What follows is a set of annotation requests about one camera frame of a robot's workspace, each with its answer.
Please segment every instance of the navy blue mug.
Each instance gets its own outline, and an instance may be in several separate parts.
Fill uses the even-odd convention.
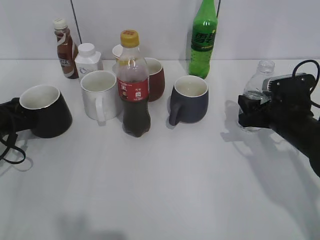
[[[169,123],[196,123],[207,113],[209,89],[205,80],[197,76],[183,76],[175,81],[170,98]]]

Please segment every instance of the dark red mug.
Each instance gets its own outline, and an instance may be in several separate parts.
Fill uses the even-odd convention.
[[[149,70],[149,102],[153,102],[164,94],[165,71],[159,60],[150,57],[145,60]]]

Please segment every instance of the white cup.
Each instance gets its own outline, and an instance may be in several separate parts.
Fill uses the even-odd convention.
[[[117,62],[122,54],[123,49],[124,48],[120,44],[118,44],[117,46],[114,46],[114,48],[112,49],[113,57]]]
[[[84,111],[89,118],[103,123],[121,111],[117,78],[109,71],[93,71],[81,82]]]

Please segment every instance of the sprite bottle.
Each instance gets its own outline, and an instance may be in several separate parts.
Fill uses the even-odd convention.
[[[203,0],[193,20],[191,40],[191,61],[189,74],[205,79],[210,70],[210,59],[218,19],[214,0]]]

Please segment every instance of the white wall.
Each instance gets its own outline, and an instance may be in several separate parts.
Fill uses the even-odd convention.
[[[82,42],[112,59],[120,32],[136,29],[145,56],[188,58],[202,0],[73,0]],[[214,59],[319,58],[319,0],[221,0]],[[65,17],[79,43],[69,0],[1,0],[0,59],[55,59],[52,20]]]
[[[93,43],[105,59],[120,43],[120,33],[135,29],[144,56],[186,58],[193,19],[202,0],[72,0],[82,42]]]
[[[215,59],[319,59],[319,0],[222,0]]]
[[[56,59],[59,17],[79,43],[69,0],[0,0],[0,59]]]

